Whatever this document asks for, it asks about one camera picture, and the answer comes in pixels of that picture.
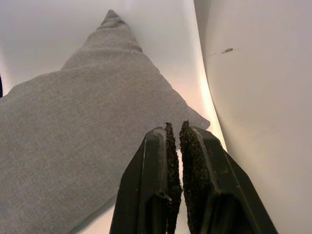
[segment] gray pillow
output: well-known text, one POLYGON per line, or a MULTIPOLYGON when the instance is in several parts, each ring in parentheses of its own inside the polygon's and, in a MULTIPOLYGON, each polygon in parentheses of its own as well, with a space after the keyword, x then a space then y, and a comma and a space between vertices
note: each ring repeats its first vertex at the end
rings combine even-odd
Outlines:
POLYGON ((69 233, 118 191, 144 135, 209 122, 109 11, 57 72, 0 99, 0 233, 69 233))

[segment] fabric cushion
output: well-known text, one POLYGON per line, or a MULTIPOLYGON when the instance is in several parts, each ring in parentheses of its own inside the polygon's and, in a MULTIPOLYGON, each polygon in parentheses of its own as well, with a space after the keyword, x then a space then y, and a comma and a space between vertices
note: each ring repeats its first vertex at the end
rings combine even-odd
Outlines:
POLYGON ((118 191, 144 135, 209 122, 109 11, 57 72, 0 99, 0 233, 69 233, 118 191))

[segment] white wall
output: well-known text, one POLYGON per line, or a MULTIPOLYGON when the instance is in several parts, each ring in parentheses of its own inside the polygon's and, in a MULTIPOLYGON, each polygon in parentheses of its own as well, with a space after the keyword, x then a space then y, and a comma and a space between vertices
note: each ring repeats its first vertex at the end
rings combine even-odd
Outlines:
POLYGON ((312 1, 195 0, 230 154, 281 234, 312 233, 312 1), (229 53, 223 50, 233 48, 229 53))

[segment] white surface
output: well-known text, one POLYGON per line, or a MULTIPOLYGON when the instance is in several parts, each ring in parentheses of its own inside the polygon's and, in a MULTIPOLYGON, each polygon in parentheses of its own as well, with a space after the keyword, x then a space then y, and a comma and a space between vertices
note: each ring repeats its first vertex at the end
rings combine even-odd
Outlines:
MULTIPOLYGON (((225 147, 206 81, 193 0, 2 1, 4 94, 18 83, 61 68, 108 9, 129 24, 145 54, 187 103, 210 120, 209 129, 225 147)), ((108 233, 112 213, 111 208, 82 233, 108 233)), ((186 213, 178 228, 177 233, 188 233, 186 213)))
POLYGON ((312 1, 211 0, 205 8, 197 2, 229 153, 280 234, 311 234, 312 1))

